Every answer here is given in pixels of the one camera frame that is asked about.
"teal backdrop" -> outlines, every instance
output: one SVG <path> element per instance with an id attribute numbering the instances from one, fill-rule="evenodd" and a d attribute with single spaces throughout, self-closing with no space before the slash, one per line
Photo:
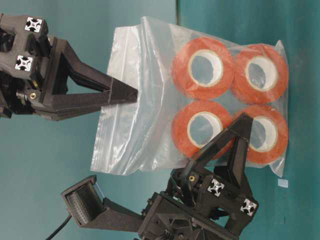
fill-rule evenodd
<path id="1" fill-rule="evenodd" d="M 320 239 L 320 1 L 180 0 L 184 27 L 248 45 L 282 40 L 290 68 L 288 121 L 290 140 L 278 187 L 270 169 L 247 169 L 260 203 L 243 240 Z"/>
<path id="2" fill-rule="evenodd" d="M 43 16 L 49 33 L 67 39 L 81 60 L 105 72 L 115 27 L 142 16 L 241 45 L 282 40 L 290 67 L 290 142 L 278 186 L 268 168 L 246 169 L 260 209 L 242 240 L 320 239 L 319 54 L 316 0 L 3 0 L 0 12 Z M 71 91 L 81 88 L 70 84 Z M 0 119 L 0 239 L 45 239 L 67 216 L 60 193 L 90 172 L 99 113 L 51 122 L 38 116 Z M 166 186 L 169 171 L 129 176 L 98 173 L 104 194 L 136 212 Z M 80 229 L 71 221 L 57 240 L 123 239 L 137 235 Z"/>

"wire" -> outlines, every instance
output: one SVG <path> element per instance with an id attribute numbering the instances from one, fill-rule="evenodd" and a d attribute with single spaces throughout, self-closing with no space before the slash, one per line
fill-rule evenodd
<path id="1" fill-rule="evenodd" d="M 57 235 L 58 232 L 60 232 L 61 229 L 64 228 L 64 226 L 70 221 L 71 215 L 69 214 L 66 220 L 50 235 L 46 240 L 51 240 L 55 235 Z"/>

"clear plastic bag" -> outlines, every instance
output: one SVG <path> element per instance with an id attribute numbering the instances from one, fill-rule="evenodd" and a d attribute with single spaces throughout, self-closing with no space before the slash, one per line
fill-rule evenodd
<path id="1" fill-rule="evenodd" d="M 246 112 L 254 118 L 247 166 L 269 165 L 282 176 L 288 72 L 281 41 L 240 46 L 150 17 L 116 28 L 107 74 L 139 96 L 137 103 L 102 108 L 91 170 L 128 175 L 182 168 Z M 224 152 L 210 164 L 224 164 Z"/>

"screw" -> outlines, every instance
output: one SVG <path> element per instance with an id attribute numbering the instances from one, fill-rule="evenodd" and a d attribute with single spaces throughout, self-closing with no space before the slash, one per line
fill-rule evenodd
<path id="1" fill-rule="evenodd" d="M 194 180 L 196 180 L 195 176 L 190 176 L 190 177 L 189 177 L 189 181 L 190 181 L 190 182 L 193 182 Z"/>
<path id="2" fill-rule="evenodd" d="M 35 93 L 35 92 L 33 92 L 33 93 L 30 93 L 30 99 L 32 99 L 32 100 L 34 100 L 34 99 L 36 99 L 36 97 L 37 97 L 37 94 Z"/>

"red tape roll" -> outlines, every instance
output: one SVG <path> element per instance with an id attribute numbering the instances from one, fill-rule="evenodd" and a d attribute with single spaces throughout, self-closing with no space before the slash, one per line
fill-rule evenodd
<path id="1" fill-rule="evenodd" d="M 200 83 L 192 73 L 195 57 L 204 57 L 213 67 L 208 84 Z M 220 41 L 199 37 L 188 42 L 175 56 L 172 77 L 177 89 L 190 98 L 209 100 L 222 95 L 234 79 L 234 62 L 231 53 Z"/>
<path id="2" fill-rule="evenodd" d="M 212 138 L 232 122 L 229 112 L 219 103 L 198 100 L 185 106 L 172 121 L 171 136 L 177 149 L 189 158 L 203 147 L 203 145 L 198 145 L 190 134 L 191 123 L 198 116 L 205 117 L 212 124 Z M 222 156 L 228 148 L 227 145 L 216 158 Z"/>
<path id="3" fill-rule="evenodd" d="M 285 153 L 289 140 L 288 125 L 280 112 L 267 105 L 253 105 L 242 113 L 251 116 L 265 129 L 265 140 L 262 146 L 255 148 L 251 143 L 246 159 L 257 164 L 269 164 Z"/>
<path id="4" fill-rule="evenodd" d="M 251 64 L 260 66 L 265 74 L 265 84 L 260 87 L 250 80 Z M 288 87 L 289 71 L 285 58 L 271 46 L 250 45 L 235 58 L 232 93 L 247 104 L 265 104 L 276 101 Z"/>

